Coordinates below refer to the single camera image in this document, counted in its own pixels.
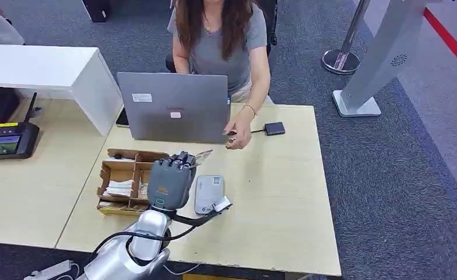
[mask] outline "chrome stanchion base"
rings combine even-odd
[[[335,101],[335,105],[337,106],[338,113],[340,116],[347,118],[347,117],[376,117],[381,115],[381,110],[376,104],[376,100],[374,97],[371,97],[366,103],[364,103],[361,107],[357,110],[347,110],[345,104],[340,96],[341,90],[334,90],[333,91],[333,101]]]
[[[353,74],[359,68],[361,61],[353,52],[349,52],[345,58],[344,55],[340,54],[340,50],[329,50],[323,55],[321,64],[326,70],[333,73],[349,75]]]

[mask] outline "cardboard organizer tray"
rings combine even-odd
[[[111,159],[101,164],[101,186],[96,190],[99,197],[97,209],[103,214],[120,214],[139,216],[149,206],[146,189],[142,183],[149,181],[153,162],[158,159],[167,159],[168,153],[143,150],[109,149]],[[115,158],[129,159],[120,161]],[[133,180],[131,195],[104,195],[110,181],[123,182]]]

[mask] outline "white power strip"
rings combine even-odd
[[[64,274],[71,270],[72,265],[77,265],[74,264],[70,260],[63,261],[59,264],[56,264],[52,267],[49,267],[45,270],[42,271],[33,271],[31,275],[26,276],[24,280],[49,280],[54,277],[57,277],[61,274]]]

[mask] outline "woman's hand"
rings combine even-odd
[[[254,112],[249,106],[244,106],[239,113],[227,124],[224,134],[230,131],[237,133],[236,139],[226,145],[227,149],[244,149],[251,141],[251,121],[254,119]]]

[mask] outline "red stripe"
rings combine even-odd
[[[434,17],[433,13],[431,13],[428,8],[424,10],[424,17],[428,20],[430,25],[434,28],[434,30],[440,35],[440,37],[445,41],[448,48],[452,51],[452,53],[457,56],[457,41],[454,37],[448,32],[448,30],[441,25],[440,21],[436,17]]]

